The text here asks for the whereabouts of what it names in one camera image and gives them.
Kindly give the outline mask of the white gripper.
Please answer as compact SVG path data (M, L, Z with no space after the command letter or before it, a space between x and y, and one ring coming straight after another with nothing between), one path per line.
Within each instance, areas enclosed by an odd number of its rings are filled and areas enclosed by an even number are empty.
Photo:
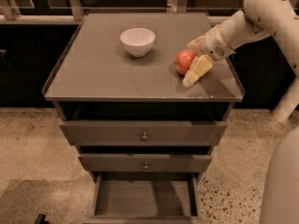
M222 26L214 26L211 30L189 42L187 47L200 57L195 57L183 78L183 85L190 87L213 67L213 61L220 61L235 50L225 38Z

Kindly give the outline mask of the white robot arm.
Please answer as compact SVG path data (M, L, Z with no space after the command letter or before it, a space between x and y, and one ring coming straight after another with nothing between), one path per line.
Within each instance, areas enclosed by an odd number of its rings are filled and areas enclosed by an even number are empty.
M240 46L268 36L274 38L299 79L299 18L290 0L244 0L241 10L188 44L198 56L186 72L183 85L193 85L214 62ZM260 224L299 224L299 127L287 133L273 152Z

